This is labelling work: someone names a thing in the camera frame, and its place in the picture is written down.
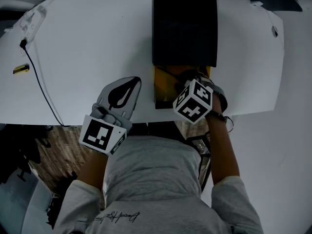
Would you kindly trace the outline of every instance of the hand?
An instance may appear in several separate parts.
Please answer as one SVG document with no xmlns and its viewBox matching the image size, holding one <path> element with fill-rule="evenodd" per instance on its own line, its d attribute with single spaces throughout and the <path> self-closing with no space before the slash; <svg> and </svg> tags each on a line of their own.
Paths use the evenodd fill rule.
<svg viewBox="0 0 312 234">
<path fill-rule="evenodd" d="M 220 99 L 216 93 L 213 93 L 213 108 L 212 108 L 212 110 L 222 115 Z"/>
</svg>

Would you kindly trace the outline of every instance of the black box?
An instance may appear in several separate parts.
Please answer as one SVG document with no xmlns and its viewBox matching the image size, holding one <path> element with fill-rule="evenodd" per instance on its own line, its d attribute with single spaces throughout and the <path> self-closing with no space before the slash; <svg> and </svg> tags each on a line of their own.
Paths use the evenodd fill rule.
<svg viewBox="0 0 312 234">
<path fill-rule="evenodd" d="M 153 64 L 216 67 L 216 0 L 153 0 Z"/>
</svg>

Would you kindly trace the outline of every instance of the white tabletop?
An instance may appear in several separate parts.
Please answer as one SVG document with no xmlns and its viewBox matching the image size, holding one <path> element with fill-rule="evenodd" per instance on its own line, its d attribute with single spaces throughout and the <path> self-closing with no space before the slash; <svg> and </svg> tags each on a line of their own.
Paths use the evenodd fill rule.
<svg viewBox="0 0 312 234">
<path fill-rule="evenodd" d="M 81 125 L 103 87 L 139 76 L 142 88 L 132 122 L 180 120 L 154 106 L 152 0 L 49 0 L 29 54 L 66 125 Z M 283 66 L 283 22 L 248 0 L 217 0 L 217 67 L 211 79 L 226 94 L 225 114 L 273 110 Z M 274 38 L 272 22 L 279 37 Z M 0 123 L 57 125 L 32 66 L 18 53 L 19 23 L 0 39 Z"/>
</svg>

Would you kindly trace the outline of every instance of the wrist strap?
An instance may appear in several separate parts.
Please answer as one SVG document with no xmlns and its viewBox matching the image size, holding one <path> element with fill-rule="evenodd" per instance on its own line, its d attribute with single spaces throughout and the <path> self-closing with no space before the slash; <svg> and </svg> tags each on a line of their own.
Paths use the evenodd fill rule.
<svg viewBox="0 0 312 234">
<path fill-rule="evenodd" d="M 212 110 L 206 115 L 206 117 L 210 117 L 210 116 L 216 117 L 223 122 L 226 122 L 226 120 L 227 120 L 226 117 L 224 117 L 223 115 L 221 115 L 215 111 L 212 111 Z"/>
</svg>

